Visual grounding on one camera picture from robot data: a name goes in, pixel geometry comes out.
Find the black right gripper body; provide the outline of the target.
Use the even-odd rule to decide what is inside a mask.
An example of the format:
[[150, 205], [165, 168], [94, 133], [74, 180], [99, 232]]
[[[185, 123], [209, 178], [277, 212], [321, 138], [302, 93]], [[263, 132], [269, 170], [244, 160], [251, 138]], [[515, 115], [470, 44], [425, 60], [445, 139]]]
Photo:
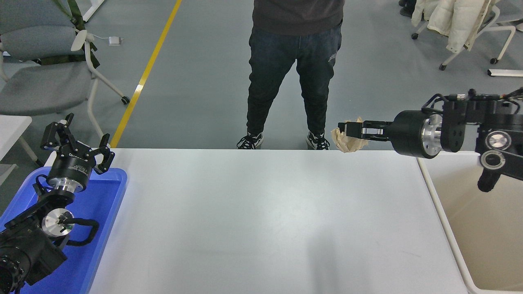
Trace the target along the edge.
[[431, 158], [423, 145], [422, 130], [429, 115], [418, 110], [400, 112], [387, 127], [393, 149], [404, 156]]

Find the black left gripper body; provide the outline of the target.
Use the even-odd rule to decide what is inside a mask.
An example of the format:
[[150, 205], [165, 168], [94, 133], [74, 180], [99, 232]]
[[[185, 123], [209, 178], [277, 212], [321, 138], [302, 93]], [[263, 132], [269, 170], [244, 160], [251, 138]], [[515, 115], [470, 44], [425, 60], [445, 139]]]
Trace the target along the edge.
[[67, 186], [67, 191], [84, 191], [87, 188], [95, 160], [86, 153], [91, 147], [77, 143], [76, 147], [63, 145], [58, 147], [55, 161], [46, 182], [54, 189]]

